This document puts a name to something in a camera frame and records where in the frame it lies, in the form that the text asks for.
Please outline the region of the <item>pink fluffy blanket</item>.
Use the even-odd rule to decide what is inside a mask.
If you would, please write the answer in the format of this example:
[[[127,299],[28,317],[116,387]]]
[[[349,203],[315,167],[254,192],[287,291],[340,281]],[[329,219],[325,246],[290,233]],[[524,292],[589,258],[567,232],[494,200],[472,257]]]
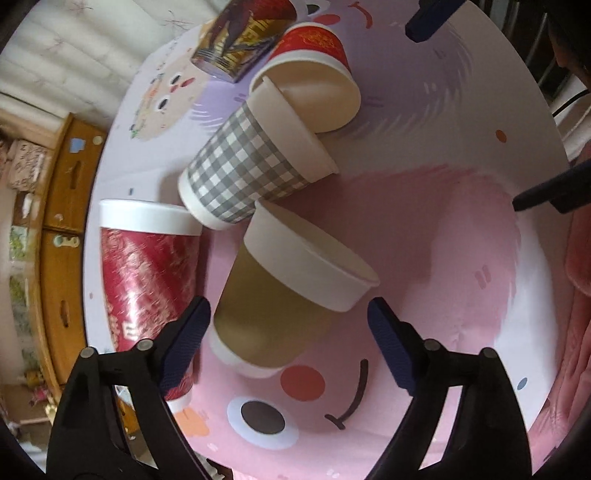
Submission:
[[[560,369],[529,430],[532,467],[538,470],[567,436],[590,397],[590,207],[572,217],[565,270],[574,285],[570,319],[561,328]]]

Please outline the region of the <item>dark red illustrated cup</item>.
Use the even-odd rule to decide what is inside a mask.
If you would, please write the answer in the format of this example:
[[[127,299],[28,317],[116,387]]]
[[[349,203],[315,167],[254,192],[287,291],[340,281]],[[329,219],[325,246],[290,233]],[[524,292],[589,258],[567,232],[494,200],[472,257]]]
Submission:
[[[199,40],[191,63],[218,80],[235,83],[307,13],[304,1],[233,0]]]

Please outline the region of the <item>white floral curtain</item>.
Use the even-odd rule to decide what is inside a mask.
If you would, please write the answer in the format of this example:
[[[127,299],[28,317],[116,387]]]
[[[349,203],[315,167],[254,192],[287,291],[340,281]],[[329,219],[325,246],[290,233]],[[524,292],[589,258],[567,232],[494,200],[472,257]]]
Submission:
[[[75,114],[109,126],[149,54],[222,1],[40,1],[1,52],[1,108],[47,130]]]

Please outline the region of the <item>tall red patterned cup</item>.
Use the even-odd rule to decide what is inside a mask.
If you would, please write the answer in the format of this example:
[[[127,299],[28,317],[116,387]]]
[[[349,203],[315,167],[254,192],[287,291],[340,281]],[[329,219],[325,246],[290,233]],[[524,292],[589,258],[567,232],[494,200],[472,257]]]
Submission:
[[[201,225],[185,208],[140,200],[99,203],[105,310],[117,352],[153,339],[197,293]]]

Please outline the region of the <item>grey checkered paper cup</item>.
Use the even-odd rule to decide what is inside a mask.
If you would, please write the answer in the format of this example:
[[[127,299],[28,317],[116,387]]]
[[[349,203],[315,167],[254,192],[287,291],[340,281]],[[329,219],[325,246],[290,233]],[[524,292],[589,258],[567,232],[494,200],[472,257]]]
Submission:
[[[286,198],[338,165],[269,78],[212,135],[178,178],[189,213],[211,230],[252,216],[256,201]]]

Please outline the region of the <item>brown sleeve paper cup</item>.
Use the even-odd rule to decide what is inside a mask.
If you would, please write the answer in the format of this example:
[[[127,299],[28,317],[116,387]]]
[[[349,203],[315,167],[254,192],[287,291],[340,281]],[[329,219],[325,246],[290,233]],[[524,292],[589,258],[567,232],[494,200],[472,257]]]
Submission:
[[[239,375],[269,378],[379,283],[337,239],[260,200],[214,312],[211,351]]]

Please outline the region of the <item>small red paper cup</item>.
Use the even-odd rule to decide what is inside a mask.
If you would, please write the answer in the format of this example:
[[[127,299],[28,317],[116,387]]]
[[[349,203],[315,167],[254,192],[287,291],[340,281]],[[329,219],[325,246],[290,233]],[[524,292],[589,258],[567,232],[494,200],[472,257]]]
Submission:
[[[287,29],[263,67],[253,75],[249,90],[264,79],[315,133],[339,130],[361,108],[360,87],[353,80],[346,50],[334,31],[315,22]]]

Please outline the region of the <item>wooden desk with drawers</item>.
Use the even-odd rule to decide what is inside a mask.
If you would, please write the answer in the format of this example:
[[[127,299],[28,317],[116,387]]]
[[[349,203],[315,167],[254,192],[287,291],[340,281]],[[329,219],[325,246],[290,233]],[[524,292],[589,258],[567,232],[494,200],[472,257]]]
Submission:
[[[106,133],[70,114],[33,193],[25,279],[40,369],[57,405],[87,345],[82,260],[86,219]]]

